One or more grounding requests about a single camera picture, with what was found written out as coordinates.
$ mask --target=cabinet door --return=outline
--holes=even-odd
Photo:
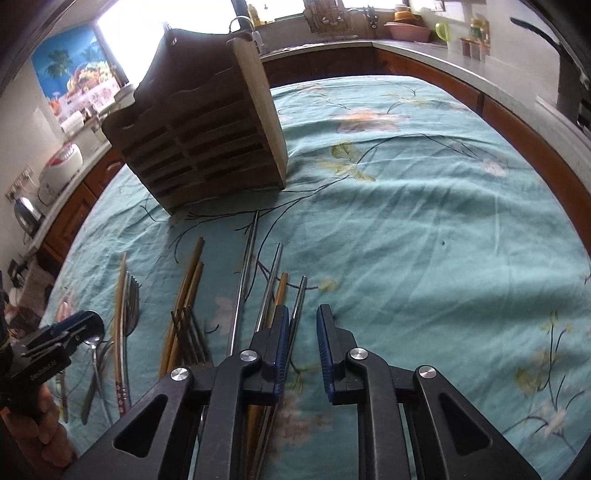
[[[484,100],[482,118],[540,174],[591,254],[591,196],[568,164],[534,130],[488,97]]]
[[[432,83],[439,88],[445,90],[452,97],[460,100],[461,103],[466,105],[471,110],[479,113],[478,110],[478,97],[480,91],[472,88],[465,84],[461,80],[457,80],[451,75],[448,75],[441,70],[434,69],[429,65],[420,63],[415,60],[406,59],[407,75],[416,77],[426,82]]]
[[[124,164],[125,160],[121,153],[111,148],[86,176],[84,183],[86,183],[92,194],[98,198]]]
[[[373,47],[349,47],[307,53],[314,80],[375,73]]]
[[[60,258],[65,258],[82,223],[96,203],[96,197],[81,183],[53,222],[45,242]]]
[[[292,55],[263,63],[271,88],[312,80],[305,54]]]
[[[379,75],[406,75],[406,60],[402,55],[375,49],[376,70]]]

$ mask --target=black clamp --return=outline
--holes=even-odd
[[[399,404],[420,480],[540,480],[484,416],[428,365],[391,367],[336,328],[329,305],[316,326],[324,388],[334,405],[357,404],[359,478],[410,480]]]
[[[201,427],[193,478],[241,478],[246,408],[274,405],[281,398],[289,321],[288,309],[280,305],[272,326],[255,333],[248,349],[217,367],[173,370],[82,455],[63,479],[187,478]]]
[[[39,388],[70,365],[70,356],[85,340],[102,336],[103,320],[95,312],[78,312],[46,326],[14,345],[5,345],[0,361],[0,409],[39,420]]]

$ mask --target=black handle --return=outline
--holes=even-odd
[[[554,47],[554,49],[558,52],[559,55],[563,54],[561,45],[552,40],[552,38],[546,32],[540,30],[538,27],[532,25],[531,23],[527,23],[524,20],[520,20],[519,18],[510,17],[509,20],[511,20],[511,23],[517,25],[518,27],[525,28],[526,30],[538,34],[540,37],[546,40],[546,42],[552,45],[552,47]]]

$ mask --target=person's hand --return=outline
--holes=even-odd
[[[38,401],[43,412],[39,425],[7,408],[0,414],[37,474],[43,479],[59,478],[62,469],[74,459],[73,446],[66,429],[58,421],[59,409],[46,385],[39,390]]]

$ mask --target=metal screw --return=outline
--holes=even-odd
[[[254,362],[258,358],[258,353],[254,350],[243,350],[240,352],[240,360],[243,362]]]
[[[368,357],[368,351],[365,348],[352,348],[349,355],[355,360],[365,360]]]
[[[170,372],[170,378],[172,378],[175,382],[182,382],[188,376],[189,370],[183,367],[175,368],[172,372]]]
[[[433,378],[437,375],[437,370],[429,365],[423,365],[422,367],[419,367],[418,374],[423,378]]]

